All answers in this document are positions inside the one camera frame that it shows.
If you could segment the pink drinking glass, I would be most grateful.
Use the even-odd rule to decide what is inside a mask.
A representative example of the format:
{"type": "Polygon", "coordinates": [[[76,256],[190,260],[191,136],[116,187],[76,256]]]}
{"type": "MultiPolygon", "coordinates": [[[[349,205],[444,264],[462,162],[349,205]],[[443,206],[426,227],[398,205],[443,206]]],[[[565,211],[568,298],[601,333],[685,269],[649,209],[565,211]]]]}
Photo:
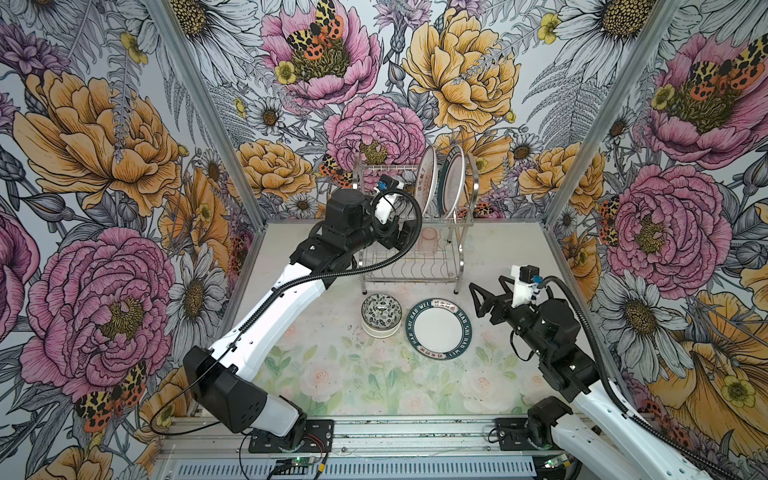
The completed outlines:
{"type": "Polygon", "coordinates": [[[439,232],[432,227],[423,228],[417,242],[417,252],[425,256],[432,256],[437,253],[438,249],[439,232]]]}

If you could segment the white plate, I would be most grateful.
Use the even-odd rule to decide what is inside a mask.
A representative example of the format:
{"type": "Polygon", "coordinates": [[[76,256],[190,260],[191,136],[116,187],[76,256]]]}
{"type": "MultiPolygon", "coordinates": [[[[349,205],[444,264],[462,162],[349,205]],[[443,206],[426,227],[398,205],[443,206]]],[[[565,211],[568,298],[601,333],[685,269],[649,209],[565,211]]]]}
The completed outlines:
{"type": "Polygon", "coordinates": [[[456,303],[431,298],[416,304],[405,321],[410,345],[422,356],[439,361],[453,360],[470,347],[471,320],[456,303]]]}

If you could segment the red patterned plate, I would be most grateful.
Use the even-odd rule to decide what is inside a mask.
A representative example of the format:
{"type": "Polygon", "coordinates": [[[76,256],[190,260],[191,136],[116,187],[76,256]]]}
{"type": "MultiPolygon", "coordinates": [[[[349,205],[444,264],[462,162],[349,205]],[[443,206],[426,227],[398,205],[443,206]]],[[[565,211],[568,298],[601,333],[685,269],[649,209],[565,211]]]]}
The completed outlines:
{"type": "Polygon", "coordinates": [[[434,196],[437,182],[437,155],[433,146],[428,147],[423,155],[416,172],[416,184],[414,197],[416,198],[421,214],[427,215],[429,206],[434,196]]]}

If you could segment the pink patterned bowl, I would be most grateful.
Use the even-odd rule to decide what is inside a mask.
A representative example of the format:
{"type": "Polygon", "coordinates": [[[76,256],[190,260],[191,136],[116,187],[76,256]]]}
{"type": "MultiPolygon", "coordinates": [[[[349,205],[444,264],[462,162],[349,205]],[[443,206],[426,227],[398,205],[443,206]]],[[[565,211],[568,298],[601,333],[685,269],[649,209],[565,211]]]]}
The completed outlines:
{"type": "Polygon", "coordinates": [[[402,306],[392,295],[374,293],[363,301],[361,316],[363,323],[383,329],[401,322],[402,306]]]}

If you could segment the green rimmed plate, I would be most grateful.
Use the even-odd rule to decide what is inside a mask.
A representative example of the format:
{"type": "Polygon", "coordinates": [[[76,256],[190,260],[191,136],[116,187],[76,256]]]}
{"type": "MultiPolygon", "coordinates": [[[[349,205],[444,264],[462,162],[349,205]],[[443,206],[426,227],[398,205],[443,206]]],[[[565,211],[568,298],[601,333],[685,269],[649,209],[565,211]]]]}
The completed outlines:
{"type": "Polygon", "coordinates": [[[438,207],[442,218],[450,218],[458,209],[465,188],[466,168],[464,150],[459,146],[451,147],[438,188],[438,207]]]}

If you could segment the cream white bowl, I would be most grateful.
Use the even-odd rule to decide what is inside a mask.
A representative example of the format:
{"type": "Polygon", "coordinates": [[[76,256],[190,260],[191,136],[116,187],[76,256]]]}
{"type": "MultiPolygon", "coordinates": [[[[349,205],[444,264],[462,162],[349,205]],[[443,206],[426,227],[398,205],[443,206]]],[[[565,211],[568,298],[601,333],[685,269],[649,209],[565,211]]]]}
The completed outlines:
{"type": "Polygon", "coordinates": [[[362,324],[363,330],[369,336],[371,336],[373,338],[376,338],[376,339],[385,339],[385,338],[391,337],[391,336],[393,336],[394,334],[396,334],[398,332],[400,327],[401,327],[400,323],[397,323],[394,326],[383,328],[383,329],[374,328],[373,326],[371,326],[369,324],[366,324],[366,323],[362,324]]]}

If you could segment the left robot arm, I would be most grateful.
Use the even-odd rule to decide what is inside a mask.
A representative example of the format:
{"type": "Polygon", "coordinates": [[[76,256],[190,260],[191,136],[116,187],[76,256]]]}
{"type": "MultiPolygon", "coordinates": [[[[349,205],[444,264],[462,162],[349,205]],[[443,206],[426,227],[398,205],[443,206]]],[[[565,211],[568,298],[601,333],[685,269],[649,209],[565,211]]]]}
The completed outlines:
{"type": "Polygon", "coordinates": [[[306,413],[253,383],[277,341],[336,279],[389,266],[417,243],[423,214],[416,198],[381,184],[376,195],[339,189],[325,217],[289,257],[275,284],[232,330],[210,347],[193,347],[183,367],[193,398],[233,433],[268,433],[294,450],[306,413]]]}

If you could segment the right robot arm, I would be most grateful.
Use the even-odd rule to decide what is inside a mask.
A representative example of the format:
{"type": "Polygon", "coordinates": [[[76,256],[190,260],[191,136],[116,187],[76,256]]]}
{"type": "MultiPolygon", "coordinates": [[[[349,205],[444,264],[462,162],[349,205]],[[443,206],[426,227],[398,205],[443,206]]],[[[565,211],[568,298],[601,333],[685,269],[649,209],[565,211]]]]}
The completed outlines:
{"type": "Polygon", "coordinates": [[[528,411],[527,439],[556,446],[601,479],[713,479],[729,472],[668,439],[644,420],[607,373],[599,342],[575,295],[558,277],[525,284],[500,277],[495,295],[472,283],[477,317],[508,324],[555,395],[528,411]]]}

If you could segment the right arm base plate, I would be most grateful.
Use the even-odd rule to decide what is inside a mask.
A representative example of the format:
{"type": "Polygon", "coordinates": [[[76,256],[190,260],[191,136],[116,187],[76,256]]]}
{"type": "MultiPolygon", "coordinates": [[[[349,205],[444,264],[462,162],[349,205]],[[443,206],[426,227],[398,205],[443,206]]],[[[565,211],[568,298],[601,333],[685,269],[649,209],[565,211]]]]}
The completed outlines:
{"type": "Polygon", "coordinates": [[[537,450],[527,417],[498,417],[494,419],[494,432],[490,438],[501,451],[537,450]]]}

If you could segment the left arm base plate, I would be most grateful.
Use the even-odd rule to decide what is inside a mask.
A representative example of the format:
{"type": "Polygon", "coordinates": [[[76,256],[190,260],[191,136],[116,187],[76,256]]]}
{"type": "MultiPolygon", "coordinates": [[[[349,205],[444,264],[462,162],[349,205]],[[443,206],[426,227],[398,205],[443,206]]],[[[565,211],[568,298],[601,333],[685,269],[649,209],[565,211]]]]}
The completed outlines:
{"type": "Polygon", "coordinates": [[[249,439],[251,454],[326,453],[332,449],[335,421],[309,419],[287,436],[256,430],[249,439]]]}

